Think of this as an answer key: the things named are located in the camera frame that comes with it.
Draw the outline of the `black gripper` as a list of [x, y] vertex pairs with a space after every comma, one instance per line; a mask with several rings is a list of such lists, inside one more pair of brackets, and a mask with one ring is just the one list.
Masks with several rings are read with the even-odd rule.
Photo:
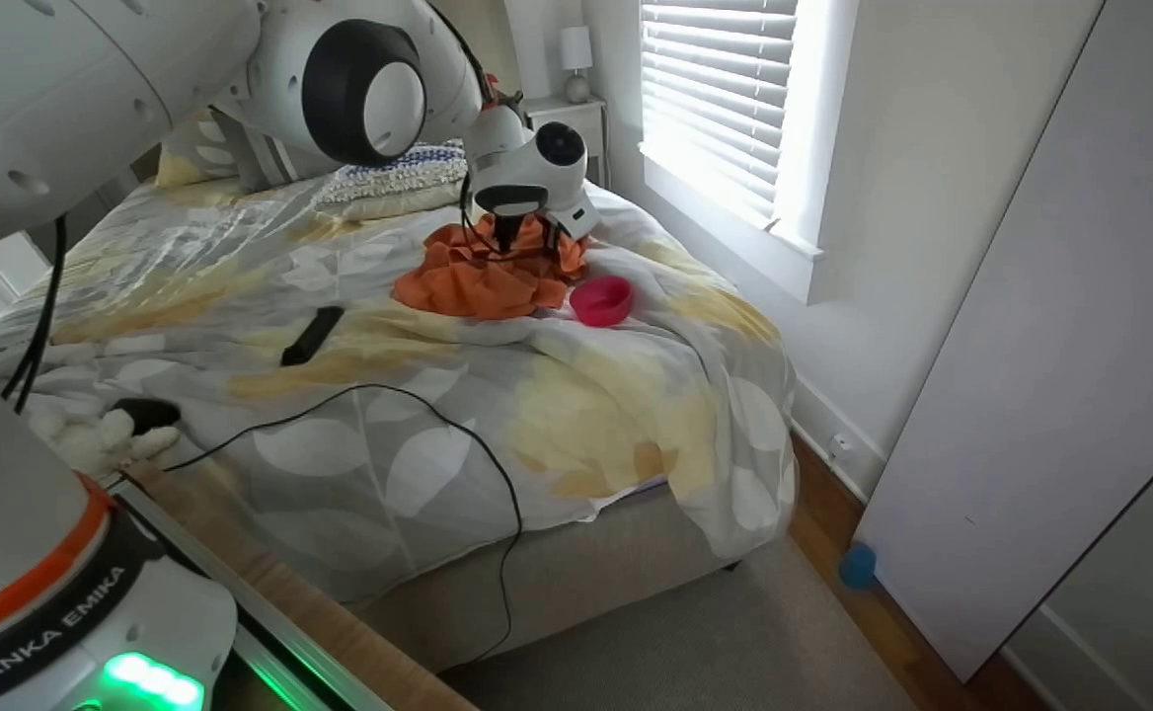
[[541, 222], [541, 243], [557, 245], [563, 235], [584, 237], [591, 228], [591, 203], [584, 191], [545, 185], [484, 185], [470, 203], [493, 219], [493, 237], [508, 245], [508, 228], [525, 219]]

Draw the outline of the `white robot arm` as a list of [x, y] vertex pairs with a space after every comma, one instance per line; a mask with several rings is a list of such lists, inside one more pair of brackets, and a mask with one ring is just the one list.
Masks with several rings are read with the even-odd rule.
[[[64, 226], [199, 107], [241, 145], [279, 141], [283, 169], [457, 135], [475, 205], [591, 226], [584, 141], [513, 137], [426, 0], [0, 0], [0, 222]], [[33, 435], [42, 347], [0, 382], [0, 711], [205, 711], [235, 600]]]

